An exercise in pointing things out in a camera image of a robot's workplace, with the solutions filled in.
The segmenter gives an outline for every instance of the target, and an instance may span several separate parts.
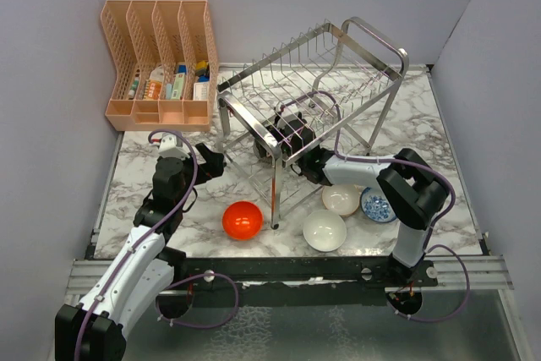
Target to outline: wire rack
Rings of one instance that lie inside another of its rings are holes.
[[[351,23],[394,52],[401,67],[383,63],[354,41],[347,33]],[[407,68],[408,57],[402,48],[354,17],[341,29],[328,21],[317,25],[218,85],[221,126],[227,141],[223,151],[269,203],[272,228],[278,228],[280,216],[320,189],[297,176],[291,165],[315,146],[330,143],[339,129],[346,133],[341,138],[344,152],[367,154]],[[361,131],[356,125],[359,116],[378,101],[383,106],[375,125],[367,133],[364,123]],[[243,130],[231,141],[230,113]],[[288,118],[299,113],[305,124],[294,129]],[[293,138],[304,128],[313,130],[315,139],[299,148],[293,145]],[[255,144],[265,149],[263,160]]]

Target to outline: blue patterned bowl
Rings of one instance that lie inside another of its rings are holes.
[[[396,220],[391,205],[378,189],[366,188],[361,193],[361,208],[364,214],[378,223],[389,223]]]

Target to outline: peach plastic organizer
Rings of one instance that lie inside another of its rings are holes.
[[[206,0],[107,0],[101,24],[117,69],[106,117],[116,130],[209,131],[216,99],[218,56]],[[209,99],[194,101],[195,64],[210,63]],[[186,65],[182,100],[165,98],[179,63]],[[158,100],[143,100],[150,72],[163,65]],[[139,71],[133,100],[129,89]]]

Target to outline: red bowl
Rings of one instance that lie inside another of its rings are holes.
[[[221,224],[229,237],[248,240],[260,232],[263,226],[263,213],[252,202],[241,200],[224,211]]]

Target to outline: utensil organizer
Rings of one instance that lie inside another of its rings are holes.
[[[101,12],[117,79],[106,117],[116,130],[209,131],[216,99],[218,57],[205,0],[107,0]],[[210,64],[207,101],[194,101],[195,65]],[[165,98],[177,66],[186,65],[181,100]],[[143,100],[145,81],[159,64],[164,82],[158,100]],[[128,91],[139,74],[135,98]]]
[[[400,68],[360,46],[348,34],[350,24],[361,29],[372,46],[398,56]],[[332,150],[335,140],[331,136],[341,129],[342,153],[368,154],[408,67],[403,48],[364,20],[352,17],[344,21],[342,29],[325,22],[301,33],[218,85],[221,148],[271,207],[273,229],[278,228],[281,216],[322,188],[287,169],[317,145]],[[372,114],[362,115],[370,108]],[[233,140],[227,139],[232,132],[230,113],[246,130]],[[280,124],[281,118],[299,114],[304,125],[294,129]],[[297,134],[305,128],[314,131],[315,138],[299,146]],[[266,156],[257,146],[264,148]]]

